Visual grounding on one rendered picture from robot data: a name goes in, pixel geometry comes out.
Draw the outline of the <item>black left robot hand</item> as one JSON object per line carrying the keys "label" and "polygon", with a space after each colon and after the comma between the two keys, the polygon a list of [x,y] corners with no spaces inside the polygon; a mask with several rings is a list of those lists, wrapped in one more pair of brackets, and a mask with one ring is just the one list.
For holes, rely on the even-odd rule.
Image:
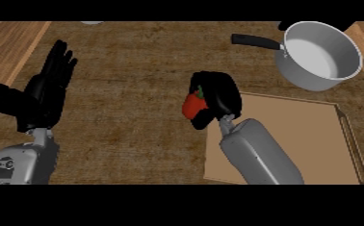
{"label": "black left robot hand", "polygon": [[20,133],[35,128],[51,129],[59,122],[75,64],[72,51],[59,39],[23,91],[0,84],[0,113],[16,118]]}

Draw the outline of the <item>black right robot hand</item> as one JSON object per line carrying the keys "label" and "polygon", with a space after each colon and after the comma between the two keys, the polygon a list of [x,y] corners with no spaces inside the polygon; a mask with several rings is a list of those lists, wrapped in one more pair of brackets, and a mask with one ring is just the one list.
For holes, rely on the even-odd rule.
{"label": "black right robot hand", "polygon": [[235,81],[227,73],[215,71],[195,72],[190,78],[189,92],[201,88],[207,108],[199,110],[190,123],[202,130],[212,119],[232,114],[239,117],[241,97]]}

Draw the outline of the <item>tan cardboard tray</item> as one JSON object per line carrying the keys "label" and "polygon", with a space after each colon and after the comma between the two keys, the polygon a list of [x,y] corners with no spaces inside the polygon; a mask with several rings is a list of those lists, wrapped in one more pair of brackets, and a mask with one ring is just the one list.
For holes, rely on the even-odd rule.
{"label": "tan cardboard tray", "polygon": [[254,118],[310,185],[364,185],[364,158],[349,121],[334,103],[245,92],[241,119]]}

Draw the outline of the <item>pale wooden board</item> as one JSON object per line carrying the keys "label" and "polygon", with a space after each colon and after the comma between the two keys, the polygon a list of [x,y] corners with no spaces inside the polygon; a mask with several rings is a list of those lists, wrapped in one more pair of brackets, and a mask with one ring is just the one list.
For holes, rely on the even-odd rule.
{"label": "pale wooden board", "polygon": [[0,84],[13,83],[50,24],[50,21],[0,21]]}

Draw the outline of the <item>black object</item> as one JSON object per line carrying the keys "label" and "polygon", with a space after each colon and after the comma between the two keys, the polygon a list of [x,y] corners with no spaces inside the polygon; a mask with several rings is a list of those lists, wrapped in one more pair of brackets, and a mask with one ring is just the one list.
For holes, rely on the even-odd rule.
{"label": "black object", "polygon": [[278,26],[276,26],[278,30],[279,30],[279,31],[285,31],[286,28],[288,28],[294,23],[297,23],[297,22],[298,22],[298,21],[281,21],[281,22],[278,23]]}

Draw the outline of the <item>red bell pepper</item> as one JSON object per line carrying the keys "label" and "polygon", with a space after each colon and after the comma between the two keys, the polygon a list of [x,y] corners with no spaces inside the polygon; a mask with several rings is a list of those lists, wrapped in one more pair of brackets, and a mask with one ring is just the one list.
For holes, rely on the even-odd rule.
{"label": "red bell pepper", "polygon": [[187,94],[181,105],[181,114],[187,119],[193,119],[201,110],[207,108],[201,87]]}

